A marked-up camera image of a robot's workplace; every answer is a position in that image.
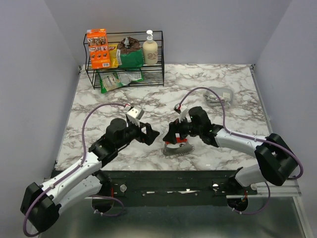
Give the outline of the red carabiner keyring with chain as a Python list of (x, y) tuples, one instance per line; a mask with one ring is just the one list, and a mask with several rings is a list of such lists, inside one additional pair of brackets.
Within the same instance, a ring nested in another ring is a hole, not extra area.
[(188, 141), (180, 142), (177, 144), (165, 144), (162, 153), (167, 158), (173, 159), (179, 156), (190, 154), (194, 150), (194, 146)]

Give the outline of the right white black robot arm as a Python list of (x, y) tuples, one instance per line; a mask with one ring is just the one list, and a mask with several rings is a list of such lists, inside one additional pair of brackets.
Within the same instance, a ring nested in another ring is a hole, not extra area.
[(279, 135), (272, 133), (268, 137), (252, 137), (228, 132), (224, 126), (212, 123), (202, 107), (191, 108), (189, 118), (180, 115), (170, 122), (163, 141), (176, 144), (178, 139), (187, 136), (198, 136), (207, 145), (233, 149), (256, 158), (256, 165), (238, 169), (228, 181), (228, 189), (233, 194), (260, 182), (281, 186), (299, 165)]

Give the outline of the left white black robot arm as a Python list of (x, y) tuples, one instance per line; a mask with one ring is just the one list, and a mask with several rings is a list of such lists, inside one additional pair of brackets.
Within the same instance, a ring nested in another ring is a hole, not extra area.
[(149, 123), (135, 125), (128, 119), (113, 119), (105, 134), (79, 161), (41, 185), (34, 182), (27, 186), (20, 208), (24, 215), (24, 234), (31, 237), (27, 222), (38, 233), (48, 230), (63, 211), (88, 196), (112, 199), (111, 179), (101, 169), (133, 140), (151, 145), (158, 136), (159, 132)]

